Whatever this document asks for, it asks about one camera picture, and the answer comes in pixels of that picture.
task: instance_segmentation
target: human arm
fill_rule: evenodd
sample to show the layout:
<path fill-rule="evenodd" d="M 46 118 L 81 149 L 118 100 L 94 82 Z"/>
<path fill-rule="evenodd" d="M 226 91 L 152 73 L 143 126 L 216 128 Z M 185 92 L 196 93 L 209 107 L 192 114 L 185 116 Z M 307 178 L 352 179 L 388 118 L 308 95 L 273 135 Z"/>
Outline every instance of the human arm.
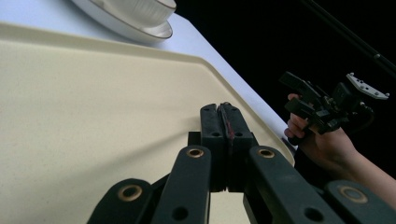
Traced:
<path fill-rule="evenodd" d="M 290 94 L 289 100 L 298 97 Z M 290 114 L 285 135 L 303 138 L 305 119 Z M 333 178 L 346 179 L 362 184 L 396 210 L 396 180 L 359 153 L 342 128 L 330 133 L 318 134 L 315 127 L 305 137 L 299 148 L 316 165 Z"/>

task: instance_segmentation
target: beige surface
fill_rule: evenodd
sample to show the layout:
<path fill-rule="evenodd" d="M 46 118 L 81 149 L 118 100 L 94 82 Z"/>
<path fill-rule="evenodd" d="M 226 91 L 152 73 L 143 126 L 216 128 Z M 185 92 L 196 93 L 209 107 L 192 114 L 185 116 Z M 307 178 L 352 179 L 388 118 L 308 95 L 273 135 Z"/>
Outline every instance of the beige surface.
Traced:
<path fill-rule="evenodd" d="M 287 147 L 200 58 L 0 23 L 0 222 L 85 223 L 126 178 L 153 183 L 200 130 L 204 105 L 241 109 L 259 143 Z M 247 223 L 212 194 L 210 223 Z"/>

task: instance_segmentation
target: hand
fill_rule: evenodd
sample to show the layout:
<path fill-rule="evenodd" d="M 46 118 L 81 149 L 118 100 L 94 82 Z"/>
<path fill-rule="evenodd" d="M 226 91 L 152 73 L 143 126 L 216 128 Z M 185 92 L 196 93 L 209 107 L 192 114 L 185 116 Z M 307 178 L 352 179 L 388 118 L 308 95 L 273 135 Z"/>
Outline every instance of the hand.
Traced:
<path fill-rule="evenodd" d="M 289 94 L 291 100 L 299 97 L 297 94 Z M 303 138 L 305 133 L 303 128 L 307 125 L 305 119 L 301 119 L 294 114 L 290 114 L 288 128 L 285 135 L 289 138 Z M 353 146 L 347 134 L 343 129 L 337 129 L 330 133 L 319 134 L 315 126 L 310 127 L 313 132 L 308 135 L 299 145 L 304 154 L 315 164 L 329 172 L 336 172 L 343 169 L 352 157 L 359 154 Z"/>

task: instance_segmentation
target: tray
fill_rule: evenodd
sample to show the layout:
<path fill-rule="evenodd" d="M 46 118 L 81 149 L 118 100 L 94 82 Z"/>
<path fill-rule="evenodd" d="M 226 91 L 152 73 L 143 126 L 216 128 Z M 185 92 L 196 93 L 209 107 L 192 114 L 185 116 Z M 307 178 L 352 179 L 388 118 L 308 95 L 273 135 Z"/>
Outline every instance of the tray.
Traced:
<path fill-rule="evenodd" d="M 204 105 L 238 107 L 259 143 L 284 143 L 205 60 L 0 23 L 0 222 L 85 223 L 126 178 L 167 175 Z M 212 193 L 210 223 L 248 223 Z"/>

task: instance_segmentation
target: saucer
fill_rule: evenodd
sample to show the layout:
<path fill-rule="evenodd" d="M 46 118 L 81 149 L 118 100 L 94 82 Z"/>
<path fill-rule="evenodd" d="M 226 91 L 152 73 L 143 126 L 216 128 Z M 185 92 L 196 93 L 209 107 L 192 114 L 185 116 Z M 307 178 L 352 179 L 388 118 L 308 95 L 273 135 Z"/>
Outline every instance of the saucer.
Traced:
<path fill-rule="evenodd" d="M 137 42 L 145 44 L 160 43 L 171 37 L 173 34 L 172 27 L 168 21 L 155 27 L 138 27 L 137 25 L 131 24 L 130 22 L 128 23 L 107 11 L 99 1 L 72 1 L 85 13 L 108 29 Z"/>

